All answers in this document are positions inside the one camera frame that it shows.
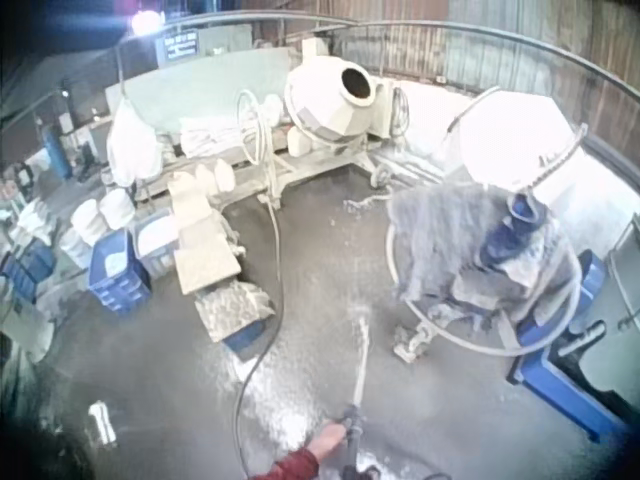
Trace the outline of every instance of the blue container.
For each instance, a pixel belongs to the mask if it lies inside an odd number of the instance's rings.
[[[109,275],[105,261],[109,261],[112,254],[123,254],[122,268]],[[89,290],[105,307],[118,314],[130,312],[151,297],[149,274],[136,259],[128,230],[116,230],[98,240],[93,247]]]
[[[42,138],[44,140],[44,148],[47,149],[49,158],[51,158],[51,168],[53,171],[56,172],[56,175],[62,180],[71,178],[73,170],[71,169],[69,159],[67,159],[67,154],[62,147],[62,142],[60,142],[57,130],[52,126],[45,127],[42,130]]]
[[[38,283],[29,275],[26,268],[12,253],[7,253],[0,262],[0,275],[8,278],[13,284],[13,290],[26,302],[36,303],[36,288]]]
[[[223,340],[225,345],[238,353],[255,342],[265,329],[265,321],[257,320],[241,328]]]
[[[48,247],[42,240],[34,238],[20,257],[20,263],[31,278],[36,283],[40,283],[53,273],[56,257],[51,247]]]

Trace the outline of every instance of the gray cloth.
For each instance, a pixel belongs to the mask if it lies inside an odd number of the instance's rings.
[[[434,185],[393,195],[389,218],[396,235],[410,244],[410,261],[399,272],[398,296],[417,301],[423,295],[444,298],[475,256],[489,231],[509,211],[509,192],[470,183]]]
[[[559,222],[551,215],[528,248],[499,265],[479,266],[485,238],[509,214],[509,192],[477,184],[437,185],[405,190],[392,197],[389,216],[396,232],[409,240],[407,268],[399,272],[398,295],[418,301],[425,295],[453,300],[440,322],[461,318],[477,307],[488,318],[517,323],[535,306],[539,325],[546,323],[579,280],[571,267],[575,256]]]

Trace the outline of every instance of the blue plastic crate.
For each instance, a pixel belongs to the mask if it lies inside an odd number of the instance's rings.
[[[126,263],[118,272],[107,274],[105,260],[124,253]],[[149,274],[136,259],[131,234],[124,228],[98,240],[89,265],[89,290],[100,302],[118,314],[133,310],[151,297]]]
[[[249,325],[241,328],[237,332],[229,335],[227,338],[223,340],[225,345],[229,347],[234,352],[238,353],[241,350],[244,350],[253,342],[255,342],[262,332],[265,329],[265,321],[264,320],[256,320],[255,322],[251,322]]]
[[[40,283],[53,274],[56,266],[56,257],[51,247],[45,245],[42,240],[34,238],[25,248],[20,257],[20,263],[31,278],[36,283]]]
[[[0,275],[8,278],[14,291],[29,303],[36,303],[38,283],[12,253],[7,253],[0,262]]]

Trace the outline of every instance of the blue barrel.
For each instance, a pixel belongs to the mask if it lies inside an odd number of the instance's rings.
[[[62,148],[58,131],[53,126],[47,126],[42,130],[42,138],[44,140],[44,148],[47,149],[49,158],[51,158],[51,168],[61,179],[71,178],[73,171],[71,164],[67,159],[67,154]]]

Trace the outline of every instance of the concrete floor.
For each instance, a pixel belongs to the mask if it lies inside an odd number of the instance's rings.
[[[614,446],[591,444],[564,416],[509,385],[509,360],[443,339],[410,366],[393,355],[395,326],[416,320],[391,294],[383,205],[345,208],[344,200],[371,193],[367,185],[343,169],[285,192],[284,322],[248,388],[241,422],[252,470],[267,470],[275,455],[341,414],[356,379],[357,319],[366,315],[363,450],[384,467],[383,478],[439,470],[456,480],[587,478]],[[248,199],[226,215],[248,250],[244,277],[276,299],[266,210]],[[84,444],[89,405],[108,405],[118,447],[88,448],[97,477],[241,478],[231,414],[243,368],[210,341],[175,274],[155,282],[152,300],[128,317],[114,317],[90,293],[77,302],[38,370],[64,428]],[[321,477],[336,471],[329,465]]]

